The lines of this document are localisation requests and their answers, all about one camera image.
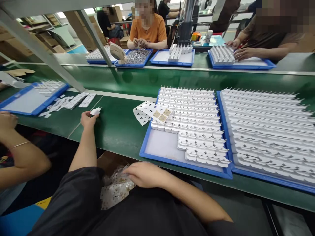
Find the bracelet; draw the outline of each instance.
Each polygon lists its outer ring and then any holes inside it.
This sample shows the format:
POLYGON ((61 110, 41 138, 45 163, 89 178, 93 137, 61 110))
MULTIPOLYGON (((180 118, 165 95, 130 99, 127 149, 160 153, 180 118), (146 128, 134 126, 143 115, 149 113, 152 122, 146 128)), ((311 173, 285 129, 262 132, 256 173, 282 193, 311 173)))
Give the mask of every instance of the bracelet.
POLYGON ((21 144, 18 144, 18 145, 15 145, 14 147, 12 147, 10 150, 12 150, 13 148, 16 148, 16 147, 18 147, 18 146, 21 146, 21 145, 23 145, 23 144, 26 144, 26 143, 29 143, 30 141, 27 141, 27 142, 24 142, 24 143, 21 143, 21 144))

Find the dark hair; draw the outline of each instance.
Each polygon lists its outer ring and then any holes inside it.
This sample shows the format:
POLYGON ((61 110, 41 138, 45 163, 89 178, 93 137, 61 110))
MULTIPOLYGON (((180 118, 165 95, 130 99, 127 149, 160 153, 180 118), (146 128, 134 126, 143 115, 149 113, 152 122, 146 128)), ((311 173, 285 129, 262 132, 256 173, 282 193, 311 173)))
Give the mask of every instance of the dark hair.
POLYGON ((159 15, 159 13, 158 13, 158 5, 157 5, 157 1, 156 0, 154 0, 154 13, 159 15))
POLYGON ((114 15, 114 9, 111 5, 106 5, 106 6, 103 6, 103 8, 107 8, 109 10, 109 13, 111 15, 114 15))

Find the worker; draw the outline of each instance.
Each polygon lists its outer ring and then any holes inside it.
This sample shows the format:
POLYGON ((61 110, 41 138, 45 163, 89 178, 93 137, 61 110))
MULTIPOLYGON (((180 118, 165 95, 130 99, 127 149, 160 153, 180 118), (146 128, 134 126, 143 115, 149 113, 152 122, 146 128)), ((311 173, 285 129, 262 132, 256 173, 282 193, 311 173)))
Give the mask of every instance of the worker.
POLYGON ((17 117, 9 112, 0 112, 0 142, 11 152, 14 166, 0 164, 0 215, 7 210, 23 190, 26 182, 48 171, 51 163, 34 144, 15 131, 17 117))
POLYGON ((135 7, 140 19, 132 21, 128 48, 167 48, 165 23, 163 17, 157 14, 155 0, 136 0, 135 7))
POLYGON ((210 24, 209 30, 212 30, 214 33, 222 33, 227 31, 231 16, 240 7, 240 2, 241 0, 225 0, 218 20, 210 24))
POLYGON ((97 21, 101 27, 103 34, 107 38, 119 38, 124 37, 124 32, 119 25, 111 24, 108 15, 114 15, 112 6, 104 6, 97 12, 97 21))
POLYGON ((235 59, 239 61, 251 57, 279 61, 297 46, 303 36, 303 33, 262 32, 262 27, 256 27, 256 16, 254 16, 237 38, 226 44, 236 49, 248 40, 242 48, 234 52, 235 59))
POLYGON ((241 22, 239 23, 239 26, 236 29, 235 32, 235 37, 234 39, 237 38, 237 36, 239 35, 239 33, 244 30, 246 28, 246 26, 248 26, 248 24, 250 23, 250 21, 254 18, 254 16, 256 15, 256 1, 252 2, 250 5, 248 5, 245 9, 244 12, 248 12, 248 13, 252 13, 252 17, 250 19, 242 19, 241 22))
POLYGON ((243 235, 208 194, 148 162, 124 171, 137 186, 120 203, 101 210, 97 117, 82 113, 81 142, 69 172, 28 235, 243 235))
MULTIPOLYGON (((167 5, 167 3, 170 3, 171 0, 162 0, 157 8, 157 11, 160 16, 163 17, 164 22, 166 24, 166 17, 168 16, 169 18, 176 18, 179 15, 179 8, 173 8, 170 9, 167 5)), ((170 31, 170 27, 166 26, 166 35, 168 36, 170 31)))

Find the tape roll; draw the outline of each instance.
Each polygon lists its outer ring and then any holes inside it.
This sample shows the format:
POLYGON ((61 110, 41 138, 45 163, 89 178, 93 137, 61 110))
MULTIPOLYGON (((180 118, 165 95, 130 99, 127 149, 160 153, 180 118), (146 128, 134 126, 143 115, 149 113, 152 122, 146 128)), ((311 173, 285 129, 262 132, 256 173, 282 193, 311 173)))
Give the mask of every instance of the tape roll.
POLYGON ((202 42, 193 42, 193 46, 195 47, 199 47, 199 46, 202 46, 203 43, 202 42))

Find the white power adapter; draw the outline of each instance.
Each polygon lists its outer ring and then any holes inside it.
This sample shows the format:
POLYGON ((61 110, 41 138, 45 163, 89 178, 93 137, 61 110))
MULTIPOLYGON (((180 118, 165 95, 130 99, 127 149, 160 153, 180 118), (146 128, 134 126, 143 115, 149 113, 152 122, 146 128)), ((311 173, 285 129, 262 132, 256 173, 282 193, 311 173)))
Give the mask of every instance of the white power adapter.
POLYGON ((96 109, 93 109, 93 110, 90 112, 90 115, 92 115, 92 116, 98 115, 98 114, 100 113, 101 109, 102 109, 101 107, 98 107, 98 108, 96 108, 96 109))

